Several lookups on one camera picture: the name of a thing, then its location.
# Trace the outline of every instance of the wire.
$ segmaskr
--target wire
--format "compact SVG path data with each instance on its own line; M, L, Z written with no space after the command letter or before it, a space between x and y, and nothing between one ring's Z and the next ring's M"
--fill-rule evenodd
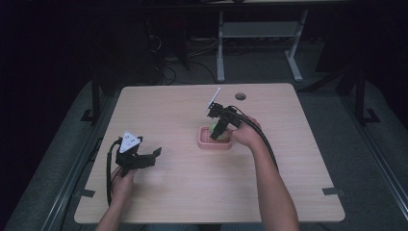
M166 76L165 76L165 74L163 73L163 78L164 78L164 80L165 80L165 83L166 83L166 85L172 85L175 81L176 81L176 77L177 77L177 72L173 69L173 68L171 68L171 67L169 67L169 66L164 66L164 68L167 68L167 69L169 69L171 72L173 72L173 78L172 79L168 79Z
M180 83L180 84L185 84L185 85L194 85L192 83L188 83L188 82L184 82L184 81L178 81L178 80L175 80L174 82L175 83Z
M322 229L324 229L325 231L331 231L329 228L327 228L325 225L323 225L322 223L318 223L318 226L320 226Z
M209 45L207 47L204 47L204 48L201 48L199 50L193 51L190 54L188 54L187 57L191 58L191 57L194 57L194 56L202 55L202 54L205 54L207 52L213 51L214 47L216 45L218 45L218 40L216 38L210 38L210 40L214 41L211 45ZM175 57L165 58L165 60L168 61L168 62L177 62L178 61L177 58L175 58Z
M114 182L116 179L117 175L122 171L122 167L120 167L119 171L115 174L114 179L112 179L111 184Z
M207 66L204 65L204 64L201 64L201 63L198 63L198 62L193 62L193 61L188 61L188 63L190 63L190 64L198 64L198 65L201 65L202 67L206 68L206 69L208 70L208 72L210 72L211 77L213 78L214 84L218 84L218 81L217 81L217 79L216 79L216 76L214 76L213 71L211 71L211 69L210 69L209 67L207 67Z
M149 36L151 39L157 39L159 41L159 46L156 48L156 51L160 50L162 47L162 40L157 36Z
M143 230L146 227L146 224L142 225L141 228L138 231Z
M250 120L250 118L247 116L247 115L245 115L239 108L237 108L236 106L234 106L234 105L232 105L232 106L230 106L231 108L234 108L234 109L236 109L238 112L240 112L243 116L245 116L247 119L249 119Z
M276 169L279 171L279 167L278 167L278 164L276 163L276 158L275 158L275 155L273 154L272 147L270 146L269 141L268 141L267 137L265 136L265 134L262 132L262 130L254 122L252 122L252 120L249 119L249 117L246 116L246 115L240 115L240 114L237 114L237 113L234 113L234 112L231 112L231 111L227 111L227 110L225 110L224 112L228 113L228 114L230 114L232 116L237 116L240 120L242 120L243 122L248 124L252 129L254 129L256 133L258 133L258 135L261 137L264 144L267 146L270 157L272 158L272 161L275 164Z
M107 159L106 159L106 196L108 198L108 205L111 205L112 201L112 181L111 181L111 162L112 162L112 150L114 149L115 145L120 144L122 138L117 139L109 149Z

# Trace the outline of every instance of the table top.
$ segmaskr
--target table top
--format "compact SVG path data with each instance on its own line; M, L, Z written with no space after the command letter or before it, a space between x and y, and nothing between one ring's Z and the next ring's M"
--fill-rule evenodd
M261 221L249 149L235 141L229 150L198 147L199 128L216 122L204 109L217 87L217 103L237 106L261 123L299 220L344 219L338 196L323 193L334 186L293 86L258 84L123 89L86 184L95 194L82 196L75 220L96 223L108 209L107 153L117 137L129 131L143 136L140 154L163 150L154 167L137 172L124 222ZM237 100L238 92L246 99ZM114 154L112 170L115 167Z

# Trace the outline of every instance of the black tape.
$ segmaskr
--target black tape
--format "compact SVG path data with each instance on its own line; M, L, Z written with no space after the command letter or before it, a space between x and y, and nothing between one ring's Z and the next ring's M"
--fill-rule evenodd
M323 189L324 195L338 194L336 188L326 188Z
M95 191L89 191L89 190L82 190L81 191L81 196L86 196L92 198L95 195Z

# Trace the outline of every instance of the person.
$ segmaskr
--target person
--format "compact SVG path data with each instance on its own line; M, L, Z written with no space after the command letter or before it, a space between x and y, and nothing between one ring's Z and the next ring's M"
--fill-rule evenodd
M124 177L118 174L119 171L120 168L117 167L112 173L114 181L112 182L111 205L96 226L96 231L117 230L122 214L126 209L130 194L132 193L133 178L135 177L137 169L129 170Z
M261 125L255 118L249 118L261 128ZM299 222L293 200L261 137L252 127L244 122L239 129L228 130L226 133L240 144L247 146L253 155L258 188L259 210L264 230L298 231ZM99 222L96 228L97 231L116 230L119 226L120 216L123 213L126 201L129 199L132 190L135 173L135 170L131 170L123 178L117 176L113 181L111 207ZM189 230L198 230L198 228L191 225L187 228ZM227 228L221 226L221 230L227 230Z

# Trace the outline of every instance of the metal stand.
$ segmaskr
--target metal stand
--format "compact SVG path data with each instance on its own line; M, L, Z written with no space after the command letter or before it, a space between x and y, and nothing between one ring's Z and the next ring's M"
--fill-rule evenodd
M298 90L297 92L312 92L314 90L323 87L324 85L330 83L331 81L342 78L342 81L336 88L338 95L347 96L353 87L356 87L356 97L355 97L355 115L357 119L362 123L368 122L381 122L378 116L375 114L373 109L367 109L370 117L364 117L364 97L366 89L366 78L364 78L364 73L361 68L356 66L347 66L340 71L334 72L323 79L317 81L313 85Z
M96 73L94 73L92 76L91 85L92 85L92 109L88 109L84 112L81 121L91 121L92 122L91 125L93 126L98 120L100 115L99 84L97 81Z
M224 38L293 38L291 50L285 51L286 59L291 68L294 80L303 81L294 60L294 54L299 44L308 10L303 11L299 21L282 22L224 22L223 12L219 12L217 80L225 81L222 42Z

